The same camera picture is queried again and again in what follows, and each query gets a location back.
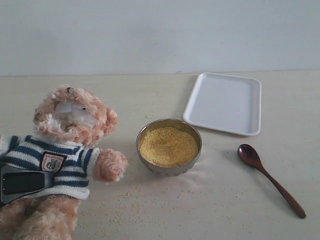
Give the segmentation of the pink plush teddy bear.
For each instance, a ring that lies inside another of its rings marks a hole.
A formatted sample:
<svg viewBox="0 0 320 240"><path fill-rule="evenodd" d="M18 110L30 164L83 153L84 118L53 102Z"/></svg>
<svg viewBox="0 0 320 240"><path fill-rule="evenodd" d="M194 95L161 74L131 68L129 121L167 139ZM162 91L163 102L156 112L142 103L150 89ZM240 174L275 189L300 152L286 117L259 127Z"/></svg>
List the pink plush teddy bear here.
<svg viewBox="0 0 320 240"><path fill-rule="evenodd" d="M35 109L34 135L0 137L0 160L12 167L45 171L54 185L3 206L3 240L71 240L89 180L119 181L128 161L98 144L118 124L115 110L83 88L61 85Z"/></svg>

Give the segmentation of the dark red wooden spoon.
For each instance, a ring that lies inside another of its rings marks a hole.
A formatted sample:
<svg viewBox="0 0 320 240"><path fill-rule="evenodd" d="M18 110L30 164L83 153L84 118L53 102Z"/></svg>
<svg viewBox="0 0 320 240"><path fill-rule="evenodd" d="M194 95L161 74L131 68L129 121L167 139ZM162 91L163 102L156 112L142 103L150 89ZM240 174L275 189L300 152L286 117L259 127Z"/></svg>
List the dark red wooden spoon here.
<svg viewBox="0 0 320 240"><path fill-rule="evenodd" d="M260 159L257 151L249 144L241 144L237 148L237 154L239 158L247 165L258 170L262 173L279 191L285 201L288 203L292 211L301 219L307 217L305 210L302 206L296 201L296 199L277 181L275 180L268 171L264 168L262 161Z"/></svg>

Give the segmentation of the yellow millet grain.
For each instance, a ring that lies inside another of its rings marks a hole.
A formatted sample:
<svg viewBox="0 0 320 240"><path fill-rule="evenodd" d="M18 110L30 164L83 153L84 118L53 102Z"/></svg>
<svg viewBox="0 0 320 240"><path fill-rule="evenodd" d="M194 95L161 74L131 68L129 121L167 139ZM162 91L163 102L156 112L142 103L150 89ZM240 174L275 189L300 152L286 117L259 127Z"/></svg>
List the yellow millet grain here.
<svg viewBox="0 0 320 240"><path fill-rule="evenodd" d="M192 135L166 126L146 135L140 153L144 159L156 166L172 168L191 162L198 155L199 148Z"/></svg>

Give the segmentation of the steel bowl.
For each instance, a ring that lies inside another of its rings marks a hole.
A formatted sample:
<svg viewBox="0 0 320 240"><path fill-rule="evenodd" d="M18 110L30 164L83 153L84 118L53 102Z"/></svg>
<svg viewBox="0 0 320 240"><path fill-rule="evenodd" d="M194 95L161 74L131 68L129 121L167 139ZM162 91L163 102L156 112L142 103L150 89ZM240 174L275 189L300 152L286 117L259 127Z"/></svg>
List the steel bowl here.
<svg viewBox="0 0 320 240"><path fill-rule="evenodd" d="M148 133L150 133L153 130L156 130L158 128L162 127L174 127L180 131L186 132L190 135L192 135L197 143L199 152L197 156L190 162L181 165L181 166L176 166L176 167L161 167L152 164L151 162L147 161L145 158L142 157L141 152L140 152L140 147L147 136ZM190 124L178 120L178 119L173 119L173 118L164 118L164 119L159 119L155 120L149 124L147 124L144 128L140 130L138 133L138 136L136 138L136 148L137 148L137 155L139 159L142 161L142 163L154 174L159 175L159 176L166 176L166 177L175 177L179 176L181 174L186 173L189 169L191 169L195 163L198 161L201 151L202 151L202 137L200 133Z"/></svg>

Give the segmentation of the white rectangular plastic tray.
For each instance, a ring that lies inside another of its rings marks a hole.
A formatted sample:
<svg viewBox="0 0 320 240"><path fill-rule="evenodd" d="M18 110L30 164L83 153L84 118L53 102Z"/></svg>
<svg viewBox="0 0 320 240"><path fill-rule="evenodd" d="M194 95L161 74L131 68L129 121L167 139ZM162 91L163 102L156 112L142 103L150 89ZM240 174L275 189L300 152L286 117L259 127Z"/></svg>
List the white rectangular plastic tray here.
<svg viewBox="0 0 320 240"><path fill-rule="evenodd" d="M197 76L182 118L240 136L261 131L262 84L254 78L204 72Z"/></svg>

